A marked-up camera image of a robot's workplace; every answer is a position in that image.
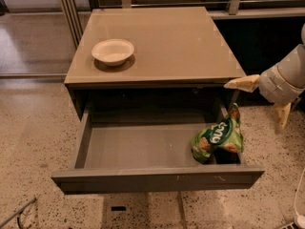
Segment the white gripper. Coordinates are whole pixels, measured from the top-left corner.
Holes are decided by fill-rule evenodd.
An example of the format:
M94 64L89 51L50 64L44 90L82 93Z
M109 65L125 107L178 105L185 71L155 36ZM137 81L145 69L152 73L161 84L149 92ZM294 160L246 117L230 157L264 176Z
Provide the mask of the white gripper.
M288 121L293 102L303 92L303 88L298 88L287 82L280 74L278 65L272 66L261 75L252 74L230 80L224 85L226 89L236 89L247 93L252 93L257 87L262 96L274 104L275 131L281 133Z

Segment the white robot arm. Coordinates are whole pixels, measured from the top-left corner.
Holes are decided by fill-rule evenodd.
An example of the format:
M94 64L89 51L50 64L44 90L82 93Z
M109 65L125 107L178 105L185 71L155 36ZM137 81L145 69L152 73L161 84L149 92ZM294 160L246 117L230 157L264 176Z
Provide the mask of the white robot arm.
M301 30L302 43L281 61L261 74L230 80L226 89L259 93L274 104L274 127L279 134L287 124L292 103L305 91L305 25Z

